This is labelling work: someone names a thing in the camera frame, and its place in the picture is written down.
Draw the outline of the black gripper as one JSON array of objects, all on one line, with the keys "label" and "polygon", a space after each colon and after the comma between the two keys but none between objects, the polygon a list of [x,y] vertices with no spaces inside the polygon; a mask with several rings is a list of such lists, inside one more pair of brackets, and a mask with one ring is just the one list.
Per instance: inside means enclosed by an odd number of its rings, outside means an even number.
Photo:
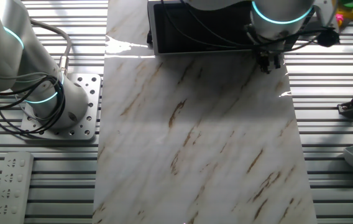
[{"label": "black gripper", "polygon": [[255,40],[255,45],[258,45],[258,47],[255,48],[255,59],[256,61],[259,61],[261,72],[266,74],[269,74],[271,72],[271,70],[269,69],[270,61],[273,61],[275,69],[281,68],[280,54],[282,53],[285,47],[284,40],[268,44],[271,41],[272,40],[263,38]]}]

